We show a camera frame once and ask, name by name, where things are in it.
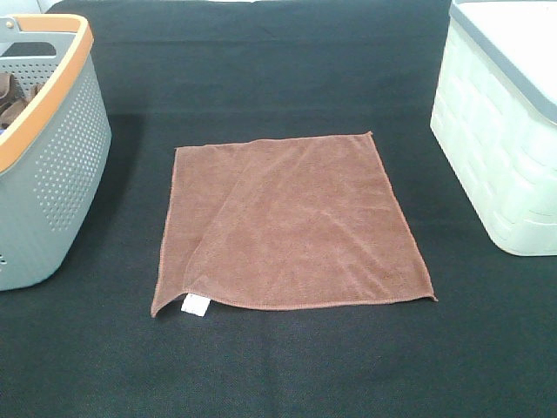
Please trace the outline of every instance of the microfiber cloth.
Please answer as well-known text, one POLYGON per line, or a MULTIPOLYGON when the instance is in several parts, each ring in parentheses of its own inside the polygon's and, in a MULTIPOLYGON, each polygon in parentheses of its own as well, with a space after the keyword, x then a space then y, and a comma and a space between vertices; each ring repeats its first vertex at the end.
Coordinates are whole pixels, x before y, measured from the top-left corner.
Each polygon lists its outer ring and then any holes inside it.
POLYGON ((178 148, 151 315, 435 300, 370 132, 178 148))

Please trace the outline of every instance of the gray lid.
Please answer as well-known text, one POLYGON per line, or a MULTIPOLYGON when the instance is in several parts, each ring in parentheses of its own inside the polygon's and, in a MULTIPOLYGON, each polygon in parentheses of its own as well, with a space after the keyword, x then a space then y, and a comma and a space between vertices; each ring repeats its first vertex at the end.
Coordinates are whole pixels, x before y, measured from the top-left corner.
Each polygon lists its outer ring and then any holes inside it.
POLYGON ((453 0, 450 15, 557 124, 557 1, 453 0))

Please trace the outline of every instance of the towel label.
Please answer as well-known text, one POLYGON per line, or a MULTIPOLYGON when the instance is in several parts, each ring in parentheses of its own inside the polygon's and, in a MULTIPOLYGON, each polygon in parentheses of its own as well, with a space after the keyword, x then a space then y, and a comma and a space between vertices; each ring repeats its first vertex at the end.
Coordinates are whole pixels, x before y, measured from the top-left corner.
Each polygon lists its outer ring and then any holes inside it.
POLYGON ((185 296, 184 303, 182 304, 182 311, 197 316, 205 316, 205 312, 207 312, 207 307, 209 307, 210 302, 211 299, 205 298, 205 296, 188 293, 185 296))

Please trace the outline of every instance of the black cloth surface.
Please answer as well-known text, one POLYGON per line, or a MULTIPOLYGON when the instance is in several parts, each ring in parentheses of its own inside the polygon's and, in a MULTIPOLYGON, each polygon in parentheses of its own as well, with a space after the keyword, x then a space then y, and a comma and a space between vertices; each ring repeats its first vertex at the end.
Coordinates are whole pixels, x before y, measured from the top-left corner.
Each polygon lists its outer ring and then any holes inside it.
POLYGON ((487 237, 429 129, 436 0, 70 1, 113 133, 44 283, 0 293, 0 416, 556 416, 557 258, 487 237), (174 148, 372 130, 438 303, 154 320, 174 148))

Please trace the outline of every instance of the gray laundry basket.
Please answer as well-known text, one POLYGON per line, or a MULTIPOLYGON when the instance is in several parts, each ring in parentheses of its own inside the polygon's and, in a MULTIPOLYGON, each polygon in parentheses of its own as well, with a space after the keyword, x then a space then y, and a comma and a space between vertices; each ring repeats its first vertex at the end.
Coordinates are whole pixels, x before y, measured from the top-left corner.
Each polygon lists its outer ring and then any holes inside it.
POLYGON ((0 18, 0 42, 48 43, 52 56, 0 57, 29 96, 0 134, 0 290, 47 279, 68 252, 104 169, 111 130, 89 52, 89 24, 74 15, 0 18))

